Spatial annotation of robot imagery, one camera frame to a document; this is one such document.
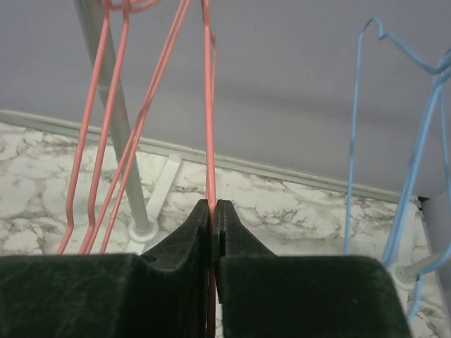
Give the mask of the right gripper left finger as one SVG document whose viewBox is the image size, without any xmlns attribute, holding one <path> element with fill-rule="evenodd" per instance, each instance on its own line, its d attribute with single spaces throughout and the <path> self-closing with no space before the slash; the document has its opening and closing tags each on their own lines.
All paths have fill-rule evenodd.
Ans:
<svg viewBox="0 0 451 338">
<path fill-rule="evenodd" d="M 4 256 L 2 337 L 203 337 L 209 208 L 142 255 Z"/>
</svg>

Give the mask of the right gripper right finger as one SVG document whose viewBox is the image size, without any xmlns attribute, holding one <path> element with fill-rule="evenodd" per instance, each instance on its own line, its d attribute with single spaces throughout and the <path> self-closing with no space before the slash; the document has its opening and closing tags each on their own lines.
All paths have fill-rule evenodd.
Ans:
<svg viewBox="0 0 451 338">
<path fill-rule="evenodd" d="M 216 204 L 212 234 L 225 337 L 409 337 L 392 278 L 368 256 L 278 256 Z"/>
</svg>

